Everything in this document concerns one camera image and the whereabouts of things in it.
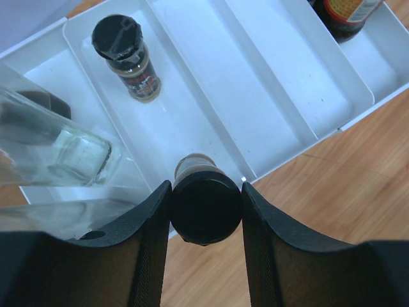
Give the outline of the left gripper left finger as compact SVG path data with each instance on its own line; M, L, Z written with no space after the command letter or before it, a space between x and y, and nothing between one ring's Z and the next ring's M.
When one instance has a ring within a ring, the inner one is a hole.
M171 183L79 240L1 234L2 306L159 306Z

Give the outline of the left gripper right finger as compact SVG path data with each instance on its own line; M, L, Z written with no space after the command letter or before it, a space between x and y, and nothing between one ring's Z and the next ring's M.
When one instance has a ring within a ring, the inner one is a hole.
M407 306L408 242L333 239L242 187L252 306Z

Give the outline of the small black lid jar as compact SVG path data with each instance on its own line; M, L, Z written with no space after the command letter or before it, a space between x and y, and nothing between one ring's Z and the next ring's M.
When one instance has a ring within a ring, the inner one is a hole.
M192 153L179 161L169 209L181 238L199 246L227 239L243 216L239 187L209 158Z

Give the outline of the clear oil bottle gold spout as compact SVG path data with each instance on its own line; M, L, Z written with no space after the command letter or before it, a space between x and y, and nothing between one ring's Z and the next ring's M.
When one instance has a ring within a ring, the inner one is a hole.
M1 65L1 185L91 186L112 177L118 145L18 91L49 92Z

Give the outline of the oil bottle dark sauce back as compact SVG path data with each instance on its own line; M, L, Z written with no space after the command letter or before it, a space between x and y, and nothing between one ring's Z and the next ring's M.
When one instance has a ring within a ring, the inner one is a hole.
M62 117L68 118L69 120L72 118L70 106L65 101L49 92L18 91L18 94Z

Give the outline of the black label spice shaker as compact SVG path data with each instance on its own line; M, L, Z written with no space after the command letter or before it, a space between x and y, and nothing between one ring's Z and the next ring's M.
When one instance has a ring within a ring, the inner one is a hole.
M91 43L132 98L147 103L158 97L162 83L152 65L141 25L132 17L106 16L94 27Z

